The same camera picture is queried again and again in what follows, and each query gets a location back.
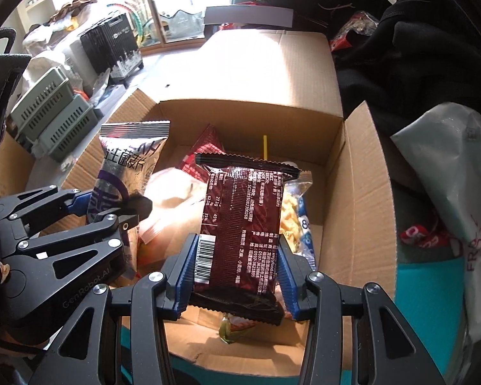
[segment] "white plastic bag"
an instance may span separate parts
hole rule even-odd
[[[391,139],[462,243],[469,334],[481,340],[481,115],[447,102]]]

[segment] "red snack package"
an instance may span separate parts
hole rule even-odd
[[[274,296],[283,186],[299,176],[291,165],[202,153],[210,170],[191,304],[280,324]]]
[[[196,178],[198,181],[207,183],[209,177],[208,172],[196,165],[194,161],[194,155],[197,153],[224,154],[223,144],[221,143],[221,140],[219,140],[219,135],[213,125],[209,124],[207,126],[192,149],[185,158],[183,158],[180,165],[176,167],[177,169],[181,169],[183,172],[188,173],[193,178]]]

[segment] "white shelf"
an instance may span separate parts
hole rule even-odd
[[[41,4],[44,1],[47,1],[47,0],[37,0],[35,3],[33,3],[31,5],[27,5],[26,10],[28,11],[28,10],[36,7],[37,5]]]

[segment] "silver screw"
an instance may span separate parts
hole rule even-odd
[[[367,288],[367,291],[370,292],[371,294],[377,294],[381,290],[380,285],[376,284],[375,282],[369,282],[366,288]]]
[[[118,247],[118,246],[121,246],[121,240],[119,240],[119,239],[111,239],[111,240],[109,240],[109,246],[110,246],[110,247]]]
[[[312,272],[308,277],[314,282],[320,282],[324,279],[324,275],[320,272]]]
[[[103,294],[106,290],[107,290],[107,286],[106,286],[105,284],[96,284],[96,285],[93,287],[93,292],[94,292],[96,295]]]
[[[152,282],[160,282],[162,279],[164,279],[164,274],[162,272],[152,272],[150,275],[148,275],[148,279]]]

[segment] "turquoise mat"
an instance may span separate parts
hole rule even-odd
[[[417,333],[431,357],[445,374],[454,348],[463,309],[464,259],[444,262],[399,264],[395,303]],[[129,345],[130,332],[122,342]],[[196,378],[201,385],[295,385],[297,377],[269,378],[209,371],[173,357],[176,369]],[[342,385],[351,383],[351,372],[342,372]]]

